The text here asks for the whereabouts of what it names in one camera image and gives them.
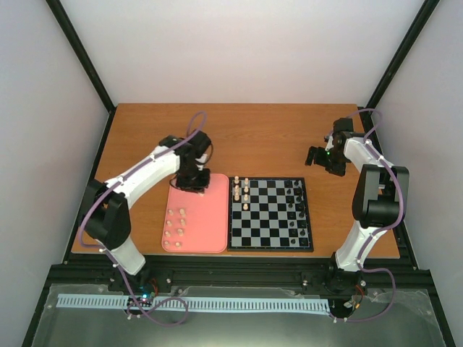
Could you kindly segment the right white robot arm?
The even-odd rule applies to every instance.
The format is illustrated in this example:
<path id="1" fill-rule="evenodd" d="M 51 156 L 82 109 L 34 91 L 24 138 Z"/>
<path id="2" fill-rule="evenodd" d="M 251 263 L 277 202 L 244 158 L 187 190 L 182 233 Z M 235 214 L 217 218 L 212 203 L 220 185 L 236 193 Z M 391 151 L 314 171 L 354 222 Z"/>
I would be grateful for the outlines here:
<path id="1" fill-rule="evenodd" d="M 310 147 L 305 161 L 307 166 L 322 166 L 337 176 L 343 176 L 347 164 L 353 163 L 360 173 L 352 200 L 354 224 L 331 257 L 323 279 L 323 285 L 333 294 L 344 294 L 360 283 L 371 249 L 406 214 L 409 170 L 386 160 L 369 136 L 356 133 L 351 118 L 337 119 L 325 137 L 326 146 Z"/>

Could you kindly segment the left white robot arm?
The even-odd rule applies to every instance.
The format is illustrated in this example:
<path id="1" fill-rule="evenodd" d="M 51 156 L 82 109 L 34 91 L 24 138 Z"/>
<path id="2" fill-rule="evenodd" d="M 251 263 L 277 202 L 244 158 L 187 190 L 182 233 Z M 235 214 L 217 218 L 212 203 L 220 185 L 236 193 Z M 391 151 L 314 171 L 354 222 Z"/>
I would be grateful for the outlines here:
<path id="1" fill-rule="evenodd" d="M 196 129 L 185 138 L 172 135 L 139 163 L 107 181 L 90 181 L 80 207 L 78 238 L 83 234 L 96 240 L 101 248 L 123 269 L 125 282 L 135 291 L 149 286 L 150 272 L 143 268 L 145 257 L 135 246 L 131 234 L 129 211 L 157 183 L 174 175 L 174 187 L 192 193 L 203 193 L 211 179 L 205 167 L 207 150 L 212 146 L 209 136 Z"/>

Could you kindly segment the black white chess board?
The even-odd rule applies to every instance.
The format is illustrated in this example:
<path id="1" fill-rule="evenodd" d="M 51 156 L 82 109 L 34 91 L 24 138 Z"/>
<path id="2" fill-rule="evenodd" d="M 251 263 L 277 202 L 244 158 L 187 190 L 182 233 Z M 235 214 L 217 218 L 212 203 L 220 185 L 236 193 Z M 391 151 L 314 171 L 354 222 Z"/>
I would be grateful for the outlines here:
<path id="1" fill-rule="evenodd" d="M 240 184 L 234 184 L 234 177 L 229 178 L 229 251 L 263 251 L 263 252 L 313 252 L 313 234 L 310 225 L 310 212 L 307 199 L 305 179 L 302 177 L 250 177 L 249 192 L 245 193 L 244 180 L 239 177 Z M 295 180 L 302 186 L 296 188 Z M 285 183 L 290 181 L 292 188 L 287 189 Z M 240 187 L 240 201 L 234 201 L 234 187 Z M 249 200 L 244 201 L 245 194 Z M 296 196 L 303 200 L 296 202 Z M 243 210 L 247 203 L 249 210 Z M 294 206 L 288 210 L 288 204 Z M 300 230 L 306 236 L 300 237 Z"/>

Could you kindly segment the pink plastic tray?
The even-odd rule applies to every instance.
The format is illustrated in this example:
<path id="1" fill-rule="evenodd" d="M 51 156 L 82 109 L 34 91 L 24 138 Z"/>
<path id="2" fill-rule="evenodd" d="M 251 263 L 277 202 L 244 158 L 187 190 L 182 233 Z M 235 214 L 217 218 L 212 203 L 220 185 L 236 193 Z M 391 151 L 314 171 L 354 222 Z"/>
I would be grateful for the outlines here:
<path id="1" fill-rule="evenodd" d="M 169 189 L 161 240 L 163 250 L 192 254 L 218 254 L 225 250 L 228 233 L 229 178 L 221 173 L 213 173 L 204 192 L 205 196 L 200 197 L 199 193 Z M 184 216 L 180 214 L 180 208 L 185 209 Z M 173 215 L 168 214 L 169 209 L 173 210 Z M 185 226 L 181 225 L 180 218 L 185 219 Z M 167 226 L 166 220 L 170 220 L 172 225 Z M 183 229 L 182 236 L 178 235 L 178 228 Z M 170 238 L 165 237 L 166 231 L 171 233 Z M 165 241 L 170 242 L 169 249 L 165 248 Z M 174 246 L 177 241 L 181 243 L 180 249 Z"/>

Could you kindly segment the black aluminium frame rail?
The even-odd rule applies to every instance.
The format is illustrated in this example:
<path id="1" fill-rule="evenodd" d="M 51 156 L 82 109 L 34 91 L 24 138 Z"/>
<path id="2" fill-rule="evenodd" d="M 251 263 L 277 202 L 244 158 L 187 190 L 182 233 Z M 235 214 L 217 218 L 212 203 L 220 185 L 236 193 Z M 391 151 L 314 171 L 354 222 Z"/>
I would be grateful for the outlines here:
<path id="1" fill-rule="evenodd" d="M 199 257 L 149 255 L 143 269 L 131 275 L 132 285 L 156 284 L 161 292 L 173 286 L 236 286 L 288 288 L 308 292 L 322 286 L 334 265 L 327 258 Z M 46 284 L 111 284 L 122 277 L 106 255 L 71 254 L 51 266 Z"/>

